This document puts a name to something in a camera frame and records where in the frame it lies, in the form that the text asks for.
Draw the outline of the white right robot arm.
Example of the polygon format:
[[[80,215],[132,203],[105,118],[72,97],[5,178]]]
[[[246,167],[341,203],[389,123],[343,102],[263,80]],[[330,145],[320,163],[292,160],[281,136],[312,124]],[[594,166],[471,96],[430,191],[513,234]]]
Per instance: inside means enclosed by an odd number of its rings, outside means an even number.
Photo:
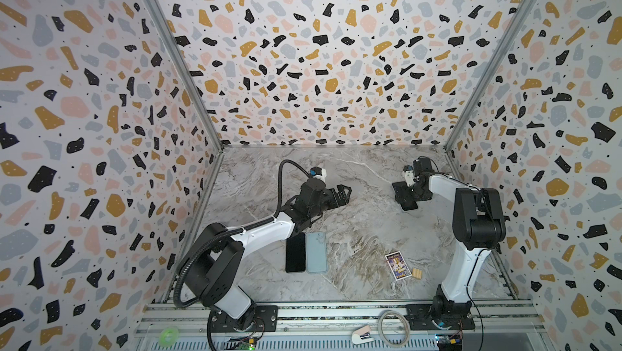
[[[472,291],[485,260],[505,239],[505,218],[498,190],[478,188],[436,170],[436,163],[419,157],[403,167],[403,181],[394,182],[395,200],[402,210],[438,200],[435,210],[446,216],[455,238],[450,270],[437,287],[425,320],[441,330],[473,328],[469,315]]]

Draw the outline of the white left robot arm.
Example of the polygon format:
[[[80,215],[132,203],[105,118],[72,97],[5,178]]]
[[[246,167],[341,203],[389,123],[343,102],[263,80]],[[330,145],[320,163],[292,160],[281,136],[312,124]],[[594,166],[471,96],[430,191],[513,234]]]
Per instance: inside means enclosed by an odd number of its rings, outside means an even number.
[[[302,234],[326,211],[348,205],[351,193],[351,187],[328,188],[312,177],[275,216],[238,227],[210,224],[180,260],[173,304],[185,309],[200,303],[233,320],[250,320],[256,303],[235,283],[241,262],[272,243]]]

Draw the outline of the pale green phone case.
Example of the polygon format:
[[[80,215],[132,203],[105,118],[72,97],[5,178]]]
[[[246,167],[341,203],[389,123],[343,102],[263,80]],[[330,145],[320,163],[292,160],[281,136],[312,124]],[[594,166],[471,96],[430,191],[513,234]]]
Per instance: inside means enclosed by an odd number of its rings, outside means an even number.
[[[327,236],[324,232],[310,233],[305,237],[306,270],[309,274],[322,274],[328,270]]]

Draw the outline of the phone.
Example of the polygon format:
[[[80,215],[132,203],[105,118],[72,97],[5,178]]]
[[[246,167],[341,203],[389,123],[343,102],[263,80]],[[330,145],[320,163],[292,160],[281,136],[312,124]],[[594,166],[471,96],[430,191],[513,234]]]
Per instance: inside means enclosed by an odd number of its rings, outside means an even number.
[[[303,273],[306,271],[306,237],[305,233],[297,234],[286,240],[286,273]]]

